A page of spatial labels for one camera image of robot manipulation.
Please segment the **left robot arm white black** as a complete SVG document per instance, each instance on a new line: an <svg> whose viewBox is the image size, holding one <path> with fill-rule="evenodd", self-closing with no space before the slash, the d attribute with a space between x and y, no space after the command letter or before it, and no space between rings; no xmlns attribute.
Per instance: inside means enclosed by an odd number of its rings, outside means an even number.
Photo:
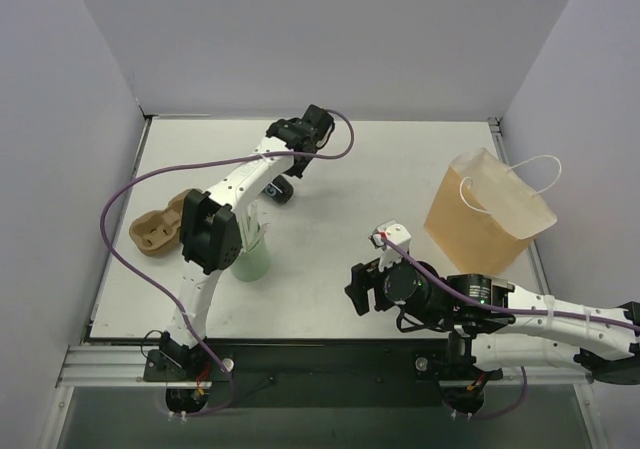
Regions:
<svg viewBox="0 0 640 449"><path fill-rule="evenodd" d="M331 114L315 105L300 118L280 119L269 126L252 160L240 163L206 191L186 195L180 228L180 305L161 335L158 351L151 354L157 371L190 380L204 370L207 356L199 342L206 337L213 293L223 271L248 246L242 240L240 217L276 177L300 178L334 127Z"/></svg>

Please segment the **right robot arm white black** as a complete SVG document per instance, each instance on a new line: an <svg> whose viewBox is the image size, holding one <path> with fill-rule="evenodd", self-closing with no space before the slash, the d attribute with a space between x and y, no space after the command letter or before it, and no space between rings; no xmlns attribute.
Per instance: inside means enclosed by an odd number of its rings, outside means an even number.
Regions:
<svg viewBox="0 0 640 449"><path fill-rule="evenodd" d="M437 375L557 367L612 385L639 382L637 303L589 307L479 274L443 278L407 260L353 266L345 294L358 315L397 309L399 331L445 334L429 360Z"/></svg>

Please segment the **black takeout coffee cup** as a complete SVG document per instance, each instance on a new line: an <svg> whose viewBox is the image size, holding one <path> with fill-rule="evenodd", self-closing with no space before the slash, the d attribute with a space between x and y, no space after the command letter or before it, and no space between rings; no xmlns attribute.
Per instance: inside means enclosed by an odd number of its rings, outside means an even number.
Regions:
<svg viewBox="0 0 640 449"><path fill-rule="evenodd" d="M286 204L294 195L293 185L283 176L274 178L262 191L272 202Z"/></svg>

